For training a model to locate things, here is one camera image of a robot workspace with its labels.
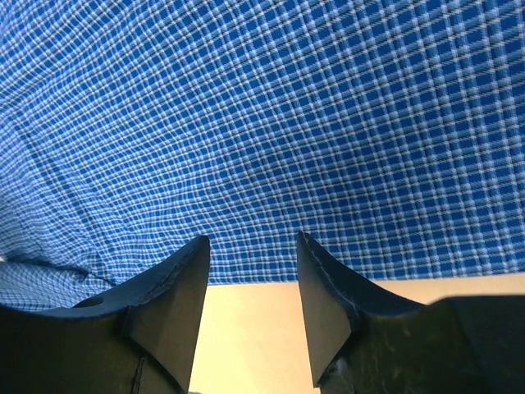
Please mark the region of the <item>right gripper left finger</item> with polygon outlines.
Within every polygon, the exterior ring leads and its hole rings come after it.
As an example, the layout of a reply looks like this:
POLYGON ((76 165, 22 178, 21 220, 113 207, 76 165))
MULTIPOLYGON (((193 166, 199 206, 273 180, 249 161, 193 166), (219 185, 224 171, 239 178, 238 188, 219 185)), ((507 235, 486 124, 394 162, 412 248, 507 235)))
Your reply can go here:
POLYGON ((186 393, 210 267, 197 236, 71 308, 1 309, 4 393, 186 393))

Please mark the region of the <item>blue checkered long sleeve shirt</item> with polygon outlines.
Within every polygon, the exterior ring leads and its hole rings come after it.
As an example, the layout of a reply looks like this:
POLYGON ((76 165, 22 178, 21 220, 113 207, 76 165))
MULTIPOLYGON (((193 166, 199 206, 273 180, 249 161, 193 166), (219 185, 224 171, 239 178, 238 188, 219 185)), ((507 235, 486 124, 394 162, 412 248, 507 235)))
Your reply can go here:
POLYGON ((4 1, 1 302, 69 308, 198 235, 375 280, 524 269, 521 1, 4 1))

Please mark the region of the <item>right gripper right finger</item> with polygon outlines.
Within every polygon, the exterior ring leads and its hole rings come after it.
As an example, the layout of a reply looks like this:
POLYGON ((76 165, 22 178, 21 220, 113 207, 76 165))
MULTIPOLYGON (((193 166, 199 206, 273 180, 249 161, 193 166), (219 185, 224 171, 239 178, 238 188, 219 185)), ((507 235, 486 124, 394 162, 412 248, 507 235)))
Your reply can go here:
POLYGON ((313 386, 323 393, 521 393, 522 295, 429 305, 388 291, 297 235, 313 386))

